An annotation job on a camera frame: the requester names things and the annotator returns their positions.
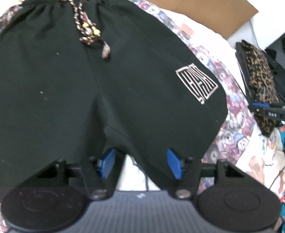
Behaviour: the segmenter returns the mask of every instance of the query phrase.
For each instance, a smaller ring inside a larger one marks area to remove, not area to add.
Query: gray ribbed panel
[[[84,216],[58,233],[213,233],[228,232],[206,222],[188,201],[166,191],[115,192],[93,202]],[[262,233],[273,233],[265,230]]]

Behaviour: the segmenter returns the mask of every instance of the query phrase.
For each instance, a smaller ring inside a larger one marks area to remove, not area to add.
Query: white wall
[[[250,20],[258,46],[265,49],[285,33],[285,0],[248,0],[259,12]],[[228,41],[246,39],[251,25],[246,23]]]

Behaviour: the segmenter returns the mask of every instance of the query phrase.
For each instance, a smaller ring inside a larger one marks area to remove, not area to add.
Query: black round disc
[[[1,212],[6,224],[23,232],[55,232],[78,220],[84,196],[72,187],[16,188],[4,197]]]
[[[232,232],[256,232],[276,223],[281,204],[265,187],[218,187],[198,197],[199,213],[210,223]]]

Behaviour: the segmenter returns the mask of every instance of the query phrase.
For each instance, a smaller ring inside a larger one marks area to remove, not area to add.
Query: braided drawstring
[[[103,45],[103,51],[101,57],[103,59],[108,59],[110,55],[110,47],[107,45],[105,41],[101,39],[101,32],[96,28],[96,24],[89,20],[86,12],[82,10],[82,1],[80,0],[79,6],[77,7],[73,0],[61,0],[68,1],[73,7],[74,10],[74,20],[77,24],[78,30],[83,34],[80,37],[80,41],[82,41],[86,45],[91,45],[92,43],[100,43]]]

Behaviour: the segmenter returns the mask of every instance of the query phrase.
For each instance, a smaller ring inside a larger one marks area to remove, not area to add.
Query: blue part on device
[[[167,163],[173,172],[173,175],[177,180],[181,180],[183,176],[183,170],[181,168],[180,159],[175,155],[175,153],[168,149],[166,153]]]
[[[261,107],[261,108],[270,108],[270,105],[264,103],[252,103],[254,107]]]
[[[102,160],[99,176],[101,179],[107,179],[115,164],[115,149],[112,149],[108,155]]]

